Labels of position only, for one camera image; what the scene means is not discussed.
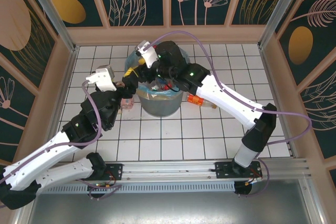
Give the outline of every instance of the plastic bag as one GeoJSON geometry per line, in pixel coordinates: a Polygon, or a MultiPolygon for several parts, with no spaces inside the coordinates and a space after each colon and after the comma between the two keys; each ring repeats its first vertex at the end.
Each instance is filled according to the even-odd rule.
{"type": "MultiPolygon", "coordinates": [[[[181,54],[182,56],[186,59],[187,63],[190,63],[190,59],[188,54],[180,48],[181,54]]],[[[126,59],[125,62],[125,72],[127,72],[127,70],[129,68],[134,68],[136,66],[139,65],[139,56],[136,55],[135,51],[133,51],[126,59]]],[[[178,90],[178,87],[173,86],[172,87],[174,90],[178,90]]],[[[147,100],[157,100],[157,101],[162,101],[162,100],[174,100],[175,98],[177,98],[182,91],[180,92],[174,92],[172,90],[166,90],[166,91],[154,91],[154,90],[150,90],[144,83],[139,83],[139,87],[136,91],[137,95],[145,98],[147,100]]]]}

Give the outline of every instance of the black bracket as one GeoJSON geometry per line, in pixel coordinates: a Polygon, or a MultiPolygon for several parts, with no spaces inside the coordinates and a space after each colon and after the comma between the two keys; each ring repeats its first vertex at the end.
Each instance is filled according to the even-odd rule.
{"type": "Polygon", "coordinates": [[[253,178],[256,175],[252,172],[252,170],[262,177],[259,161],[252,161],[250,166],[240,174],[233,171],[233,163],[231,161],[216,162],[215,169],[212,169],[211,171],[216,173],[217,178],[253,178]]]}
{"type": "MultiPolygon", "coordinates": [[[[105,180],[105,181],[110,181],[110,174],[111,173],[113,175],[113,177],[116,179],[116,181],[121,180],[122,178],[122,164],[106,164],[106,169],[104,174],[99,178],[99,180],[105,180]]],[[[91,181],[91,180],[97,180],[97,179],[90,179],[87,178],[85,179],[86,181],[91,181]]],[[[97,189],[94,188],[92,191],[107,191],[107,189],[97,189]]],[[[101,197],[101,194],[94,194],[95,197],[101,197]]]]}

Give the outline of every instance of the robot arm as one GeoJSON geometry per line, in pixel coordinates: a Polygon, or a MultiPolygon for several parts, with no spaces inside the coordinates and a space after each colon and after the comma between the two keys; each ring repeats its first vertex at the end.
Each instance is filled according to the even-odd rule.
{"type": "Polygon", "coordinates": [[[215,77],[207,69],[196,63],[186,63],[179,47],[172,41],[162,42],[155,49],[150,47],[146,50],[148,45],[149,42],[143,41],[138,45],[137,53],[146,64],[132,69],[123,81],[129,82],[129,79],[134,79],[135,76],[141,77],[138,78],[140,82],[143,79],[150,82],[156,77],[172,80],[180,90],[209,100],[234,116],[248,129],[232,162],[233,172],[241,174],[266,146],[276,126],[276,115],[251,110],[222,89],[256,109],[276,111],[276,107],[272,104],[263,107],[224,84],[223,87],[218,87],[215,77]]]}
{"type": "MultiPolygon", "coordinates": [[[[110,66],[104,66],[87,78],[90,83],[97,85],[97,91],[91,97],[98,108],[102,129],[105,131],[114,126],[123,96],[123,88],[114,86],[113,77],[110,66]]],[[[85,100],[81,107],[81,112],[50,141],[19,162],[5,167],[0,173],[0,201],[8,208],[17,209],[28,204],[46,188],[74,179],[99,179],[103,175],[106,165],[98,153],[90,153],[77,162],[50,169],[64,157],[85,147],[74,146],[74,143],[89,143],[97,136],[98,120],[91,103],[85,100]],[[27,164],[15,172],[23,163],[27,164]]]]}

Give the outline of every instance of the gold circle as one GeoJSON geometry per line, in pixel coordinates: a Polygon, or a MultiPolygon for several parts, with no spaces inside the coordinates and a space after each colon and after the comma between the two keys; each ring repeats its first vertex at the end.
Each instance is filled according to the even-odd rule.
{"type": "Polygon", "coordinates": [[[24,0],[0,0],[0,45],[18,51],[30,38],[31,21],[24,0]]]}
{"type": "Polygon", "coordinates": [[[313,34],[305,26],[296,28],[289,39],[289,58],[296,65],[304,63],[313,47],[313,34]]]}
{"type": "Polygon", "coordinates": [[[78,0],[51,0],[59,16],[65,22],[78,24],[85,20],[86,13],[78,0]]]}

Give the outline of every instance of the metal pole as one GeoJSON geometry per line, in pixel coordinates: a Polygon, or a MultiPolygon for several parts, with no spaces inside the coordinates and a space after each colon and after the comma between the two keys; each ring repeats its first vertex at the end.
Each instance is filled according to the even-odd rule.
{"type": "Polygon", "coordinates": [[[59,36],[62,38],[62,40],[66,44],[67,48],[70,51],[74,51],[75,49],[74,42],[72,41],[63,21],[58,16],[58,13],[54,5],[52,4],[51,0],[38,0],[38,1],[41,4],[44,11],[46,12],[46,14],[48,15],[56,31],[58,31],[59,36]]]}
{"type": "Polygon", "coordinates": [[[287,8],[289,7],[292,0],[279,0],[276,7],[274,8],[271,17],[269,18],[264,33],[259,40],[259,48],[262,50],[269,40],[271,39],[275,29],[280,23],[282,17],[284,16],[287,8]]]}

